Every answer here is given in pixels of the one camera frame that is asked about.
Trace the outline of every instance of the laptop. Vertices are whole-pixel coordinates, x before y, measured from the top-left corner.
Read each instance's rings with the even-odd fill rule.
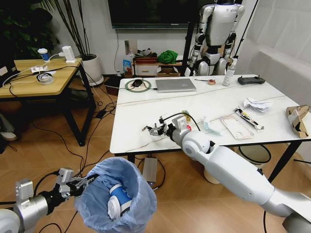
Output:
[[[155,83],[159,93],[196,91],[190,79],[157,79]]]

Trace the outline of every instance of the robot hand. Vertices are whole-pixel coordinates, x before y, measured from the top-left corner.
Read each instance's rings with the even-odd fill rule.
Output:
[[[163,130],[149,127],[151,135],[165,134],[183,152],[204,165],[205,169],[223,186],[239,198],[255,202],[265,211],[285,217],[284,228],[289,233],[311,232],[311,199],[301,193],[275,188],[262,170],[227,147],[215,145],[201,131],[190,131],[186,118],[178,116],[168,126],[160,118]]]
[[[52,191],[43,191],[34,197],[33,182],[23,179],[16,182],[16,204],[14,211],[0,210],[0,233],[33,233],[35,225],[54,208],[69,200],[71,196],[82,195],[97,174],[87,178],[73,177],[73,170],[60,168]]]

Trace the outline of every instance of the blue plastic bag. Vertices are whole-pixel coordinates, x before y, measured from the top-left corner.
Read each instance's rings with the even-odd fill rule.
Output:
[[[124,158],[108,158],[97,164],[87,176],[99,177],[75,199],[84,224],[99,233],[141,233],[156,211],[156,195],[137,167]],[[131,196],[130,210],[118,220],[109,217],[109,190],[120,183]]]

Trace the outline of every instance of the black tv screen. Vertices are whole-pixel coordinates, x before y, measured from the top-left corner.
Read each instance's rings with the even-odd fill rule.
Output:
[[[198,17],[199,8],[213,3],[199,0]],[[108,4],[115,29],[187,29],[193,9],[193,0],[108,0]]]

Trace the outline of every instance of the spray bottle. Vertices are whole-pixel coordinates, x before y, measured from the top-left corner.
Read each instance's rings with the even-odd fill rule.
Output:
[[[234,72],[235,72],[235,67],[237,66],[237,59],[234,58],[231,66],[228,67],[227,73],[225,74],[225,78],[223,81],[224,86],[229,86],[230,84],[230,79],[233,77]]]

